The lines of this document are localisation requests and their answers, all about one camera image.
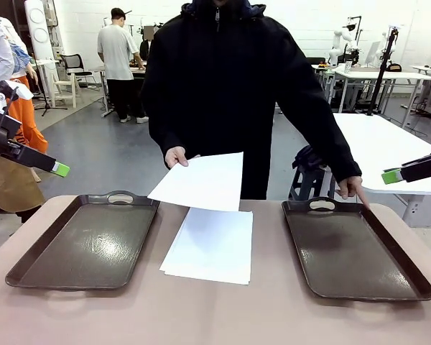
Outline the person's left hand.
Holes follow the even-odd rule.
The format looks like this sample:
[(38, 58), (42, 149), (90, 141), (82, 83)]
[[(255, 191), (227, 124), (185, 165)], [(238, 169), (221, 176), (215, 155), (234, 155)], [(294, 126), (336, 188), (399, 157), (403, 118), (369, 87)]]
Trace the person's left hand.
[(362, 188), (363, 179), (361, 176), (352, 176), (338, 183), (337, 194), (343, 199), (357, 196), (362, 204), (370, 209), (368, 199)]

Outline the person's right hand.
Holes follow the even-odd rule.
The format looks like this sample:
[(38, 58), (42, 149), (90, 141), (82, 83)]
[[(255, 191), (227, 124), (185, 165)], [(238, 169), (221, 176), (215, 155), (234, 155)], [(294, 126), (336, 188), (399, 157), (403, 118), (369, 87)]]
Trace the person's right hand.
[(164, 162), (169, 169), (176, 165), (188, 166), (188, 161), (185, 156), (185, 148), (178, 146), (167, 150), (164, 156)]

